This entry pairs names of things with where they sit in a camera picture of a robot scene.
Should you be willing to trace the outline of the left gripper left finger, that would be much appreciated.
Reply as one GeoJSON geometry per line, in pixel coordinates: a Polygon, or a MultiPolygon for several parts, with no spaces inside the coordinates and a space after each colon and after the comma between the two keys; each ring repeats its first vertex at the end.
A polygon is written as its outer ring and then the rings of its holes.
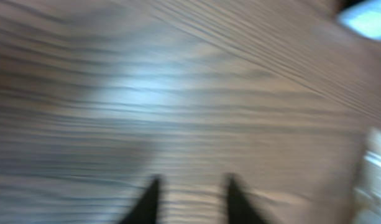
{"type": "Polygon", "coordinates": [[[130,212],[117,224],[157,224],[161,183],[160,175],[153,176],[150,185],[144,190],[130,212]]]}

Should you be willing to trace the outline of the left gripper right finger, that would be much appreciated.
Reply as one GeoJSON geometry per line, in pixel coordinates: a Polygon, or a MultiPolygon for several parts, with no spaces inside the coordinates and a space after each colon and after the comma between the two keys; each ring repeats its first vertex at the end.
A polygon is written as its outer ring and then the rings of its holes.
{"type": "Polygon", "coordinates": [[[226,187],[227,224],[267,224],[247,199],[234,174],[227,175],[226,187]]]}

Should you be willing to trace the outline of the beige Pantree snack pouch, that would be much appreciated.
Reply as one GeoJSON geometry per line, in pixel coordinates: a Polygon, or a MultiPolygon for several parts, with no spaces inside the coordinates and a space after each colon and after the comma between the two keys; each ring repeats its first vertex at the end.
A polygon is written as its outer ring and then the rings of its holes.
{"type": "Polygon", "coordinates": [[[352,223],[381,224],[381,130],[370,130],[366,146],[354,186],[352,223]]]}

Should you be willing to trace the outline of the teal orange tissue pack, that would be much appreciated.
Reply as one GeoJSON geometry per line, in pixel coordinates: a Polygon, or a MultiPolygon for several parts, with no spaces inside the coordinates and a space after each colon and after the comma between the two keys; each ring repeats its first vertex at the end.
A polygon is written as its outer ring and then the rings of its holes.
{"type": "Polygon", "coordinates": [[[381,0],[358,2],[343,9],[336,20],[362,37],[381,42],[381,0]]]}

